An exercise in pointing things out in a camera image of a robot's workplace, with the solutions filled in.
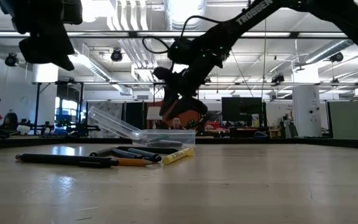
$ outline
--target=person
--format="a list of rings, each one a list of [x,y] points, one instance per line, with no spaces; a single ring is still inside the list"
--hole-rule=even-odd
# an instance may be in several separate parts
[[[9,112],[5,115],[4,122],[0,126],[0,129],[15,131],[18,125],[17,115],[13,112]]]
[[[172,119],[172,127],[170,129],[184,129],[182,126],[180,126],[180,119],[178,117]]]

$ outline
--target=plastic container lid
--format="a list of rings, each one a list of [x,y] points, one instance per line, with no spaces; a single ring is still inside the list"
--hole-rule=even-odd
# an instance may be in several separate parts
[[[133,140],[141,140],[145,137],[144,132],[139,128],[134,127],[105,111],[97,109],[94,106],[89,109],[88,114],[89,118],[94,120],[95,125],[98,125],[99,128],[110,131],[120,137]]]

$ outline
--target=white pillar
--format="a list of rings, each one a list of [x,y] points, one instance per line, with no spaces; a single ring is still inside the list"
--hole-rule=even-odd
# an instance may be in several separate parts
[[[59,68],[52,64],[35,64],[33,65],[33,82],[55,82],[58,80]],[[55,121],[55,99],[57,94],[57,86],[47,84],[41,85],[38,110],[38,125],[44,124],[46,121],[53,123]]]
[[[293,72],[296,83],[318,83],[318,67],[309,65]],[[320,97],[318,86],[293,88],[294,122],[299,137],[321,137]]]

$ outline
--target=spotlight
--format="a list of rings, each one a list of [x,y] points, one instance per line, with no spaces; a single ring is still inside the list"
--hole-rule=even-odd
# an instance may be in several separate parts
[[[281,83],[281,82],[284,82],[285,79],[284,79],[284,75],[277,75],[275,77],[272,78],[272,83]]]
[[[120,62],[122,60],[121,49],[114,49],[110,58],[113,62]]]
[[[343,54],[339,52],[339,53],[334,54],[333,56],[331,56],[328,60],[330,62],[342,62],[343,61]]]
[[[5,65],[9,67],[16,67],[19,65],[19,59],[17,59],[16,53],[9,53],[5,59]]]

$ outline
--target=clear plastic container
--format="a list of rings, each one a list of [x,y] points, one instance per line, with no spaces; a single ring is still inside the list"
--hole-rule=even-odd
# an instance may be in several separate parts
[[[92,119],[95,125],[99,128],[110,131],[123,138],[132,140],[145,139],[144,132],[137,127],[134,127],[127,122],[112,116],[111,114],[102,111],[92,106],[89,109],[89,118]]]
[[[89,109],[88,114],[89,119],[94,120],[99,128],[129,138],[138,146],[182,148],[194,147],[196,144],[195,130],[140,130],[94,106]]]
[[[145,147],[194,147],[195,130],[143,130],[143,139],[132,141],[133,144]]]

